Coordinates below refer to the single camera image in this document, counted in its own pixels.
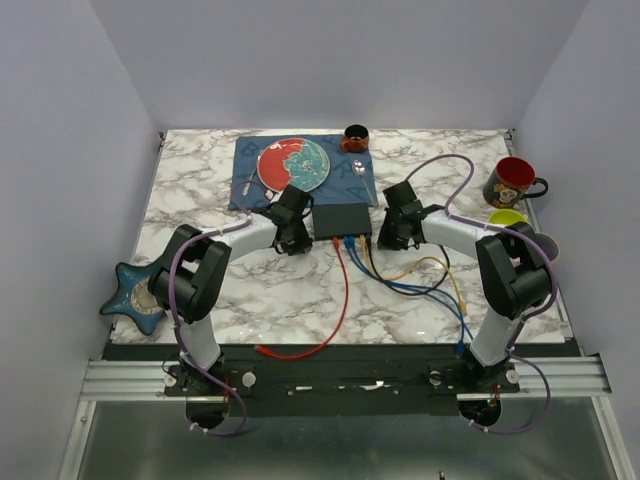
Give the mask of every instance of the yellow bowl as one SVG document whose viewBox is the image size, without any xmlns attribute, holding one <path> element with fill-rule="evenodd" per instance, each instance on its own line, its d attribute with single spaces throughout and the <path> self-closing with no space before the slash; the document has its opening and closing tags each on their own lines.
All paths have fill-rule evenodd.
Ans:
<svg viewBox="0 0 640 480">
<path fill-rule="evenodd" d="M 496 210 L 489 217 L 489 223 L 493 223 L 494 225 L 513 225 L 517 222 L 529 223 L 529 220 L 520 212 L 508 208 Z"/>
</svg>

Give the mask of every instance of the star-shaped dish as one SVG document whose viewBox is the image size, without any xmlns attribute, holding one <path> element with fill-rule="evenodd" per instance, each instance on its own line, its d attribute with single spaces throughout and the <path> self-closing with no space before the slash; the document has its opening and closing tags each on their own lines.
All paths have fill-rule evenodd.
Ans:
<svg viewBox="0 0 640 480">
<path fill-rule="evenodd" d="M 156 260 L 149 265 L 135 266 L 128 263 L 116 265 L 118 288 L 113 296 L 100 307 L 101 315 L 122 314 L 134 321 L 144 335 L 151 335 L 164 316 L 164 310 L 149 293 L 149 278 L 159 268 Z"/>
</svg>

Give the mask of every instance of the white marble tabletop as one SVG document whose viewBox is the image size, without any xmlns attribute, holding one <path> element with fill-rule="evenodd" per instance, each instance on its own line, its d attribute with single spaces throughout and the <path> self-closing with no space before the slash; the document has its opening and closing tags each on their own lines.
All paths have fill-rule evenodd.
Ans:
<svg viewBox="0 0 640 480">
<path fill-rule="evenodd" d="M 227 210 L 235 141 L 243 135 L 340 133 L 338 130 L 173 130 L 168 132 L 154 180 L 136 253 L 135 264 L 147 264 L 164 250 L 174 229 L 188 223 L 209 230 L 238 219 Z M 382 190 L 400 182 L 422 160 L 442 153 L 469 156 L 476 165 L 471 183 L 452 210 L 487 220 L 493 209 L 481 188 L 496 162 L 507 156 L 499 131 L 374 130 L 371 156 L 380 206 L 370 209 L 374 232 L 384 218 Z M 467 174 L 459 160 L 436 162 L 411 180 L 423 205 L 444 204 Z M 348 268 L 350 296 L 347 316 L 333 343 L 455 343 L 459 321 L 440 304 L 398 295 L 366 278 L 342 250 Z M 441 257 L 433 245 L 408 252 L 376 252 L 378 269 L 388 275 L 403 271 L 425 255 Z M 486 310 L 475 260 L 449 250 L 452 270 L 467 303 L 467 323 L 476 332 Z M 433 284 L 442 268 L 422 264 L 406 280 Z M 450 293 L 449 280 L 443 289 Z M 331 242 L 315 242 L 307 255 L 289 257 L 274 250 L 254 252 L 227 269 L 212 319 L 220 343 L 319 343 L 333 331 L 344 300 L 344 284 Z M 165 318 L 145 336 L 128 317 L 115 319 L 115 343 L 175 343 Z M 563 342 L 557 308 L 531 319 L 519 342 Z"/>
</svg>

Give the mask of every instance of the yellow cable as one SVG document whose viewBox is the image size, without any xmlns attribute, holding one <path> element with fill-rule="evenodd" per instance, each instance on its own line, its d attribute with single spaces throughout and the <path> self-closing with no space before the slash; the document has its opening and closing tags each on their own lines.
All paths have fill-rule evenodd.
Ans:
<svg viewBox="0 0 640 480">
<path fill-rule="evenodd" d="M 367 247 L 367 240 L 366 240 L 364 235 L 360 235 L 360 246 L 362 247 L 364 261 L 365 261 L 365 263 L 367 265 L 367 268 L 369 269 L 369 271 L 371 272 L 372 275 L 376 275 L 373 267 L 371 266 L 371 263 L 369 262 L 369 252 L 368 252 L 368 247 Z M 424 260 L 433 260 L 434 262 L 438 262 L 440 264 L 440 266 L 442 266 L 442 268 L 444 268 L 446 270 L 447 274 L 449 275 L 449 278 L 451 278 L 451 283 L 453 283 L 453 288 L 456 291 L 456 297 L 458 297 L 458 303 L 460 304 L 460 309 L 462 310 L 462 314 L 466 315 L 467 314 L 467 304 L 464 303 L 464 300 L 462 300 L 462 294 L 460 293 L 460 289 L 458 288 L 458 282 L 456 281 L 455 277 L 453 276 L 453 272 L 451 272 L 451 270 L 447 267 L 447 264 L 444 263 L 442 260 L 440 260 L 437 257 L 422 257 L 421 259 L 416 260 L 415 262 L 413 262 L 411 264 L 411 266 L 409 268 L 407 268 L 400 275 L 396 275 L 395 277 L 390 277 L 390 278 L 385 278 L 385 277 L 382 277 L 382 276 L 378 276 L 378 278 L 380 278 L 381 280 L 384 280 L 385 282 L 393 282 L 395 280 L 400 280 L 401 278 L 406 277 L 407 275 L 409 275 Z"/>
</svg>

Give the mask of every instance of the red mug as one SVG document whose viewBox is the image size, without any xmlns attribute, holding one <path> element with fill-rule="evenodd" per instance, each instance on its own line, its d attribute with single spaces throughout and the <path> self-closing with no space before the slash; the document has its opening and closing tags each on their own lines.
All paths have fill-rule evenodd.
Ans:
<svg viewBox="0 0 640 480">
<path fill-rule="evenodd" d="M 544 189 L 526 193 L 531 185 L 541 184 Z M 523 198 L 541 197 L 549 191 L 544 178 L 536 177 L 533 167 L 518 157 L 505 157 L 493 169 L 482 189 L 485 201 L 496 208 L 513 208 Z"/>
</svg>

